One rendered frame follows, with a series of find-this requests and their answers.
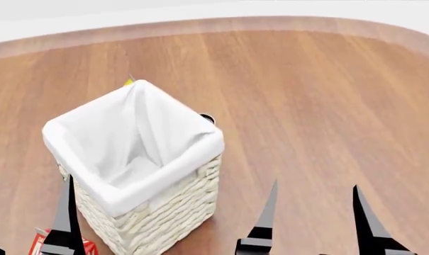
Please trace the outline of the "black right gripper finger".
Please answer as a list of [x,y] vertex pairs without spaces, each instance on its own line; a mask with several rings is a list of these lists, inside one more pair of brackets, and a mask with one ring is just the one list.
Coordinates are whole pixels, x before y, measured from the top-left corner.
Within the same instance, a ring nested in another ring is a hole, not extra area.
[[258,221],[247,237],[237,240],[235,255],[269,255],[272,249],[277,191],[278,184],[275,181]]
[[360,255],[417,255],[391,237],[358,185],[352,189],[352,206]]

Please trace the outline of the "white woven wicker basket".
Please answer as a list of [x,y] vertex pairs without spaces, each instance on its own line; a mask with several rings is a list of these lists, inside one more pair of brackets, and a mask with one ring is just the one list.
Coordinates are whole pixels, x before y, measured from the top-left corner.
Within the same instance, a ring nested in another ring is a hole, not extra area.
[[156,197],[117,217],[109,216],[74,184],[77,208],[115,255],[162,255],[213,216],[221,157],[214,157]]

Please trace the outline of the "white cloth basket liner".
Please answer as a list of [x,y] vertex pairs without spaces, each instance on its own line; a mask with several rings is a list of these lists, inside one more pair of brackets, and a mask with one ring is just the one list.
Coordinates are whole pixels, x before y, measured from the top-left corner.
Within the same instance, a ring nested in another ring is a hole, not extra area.
[[94,99],[43,127],[57,163],[109,216],[153,208],[169,187],[224,150],[223,133],[146,80]]

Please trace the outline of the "red and white carton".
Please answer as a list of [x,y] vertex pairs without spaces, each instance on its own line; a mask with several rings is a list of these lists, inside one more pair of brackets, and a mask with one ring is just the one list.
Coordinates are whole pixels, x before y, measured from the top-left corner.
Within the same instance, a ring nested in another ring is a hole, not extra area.
[[[28,252],[28,255],[42,255],[40,252],[40,248],[43,245],[43,242],[45,238],[47,237],[48,233],[50,233],[50,229],[35,229],[36,235],[33,240],[32,246]],[[99,255],[98,249],[96,248],[96,245],[94,242],[82,238],[83,244],[84,244],[84,250],[86,255]]]

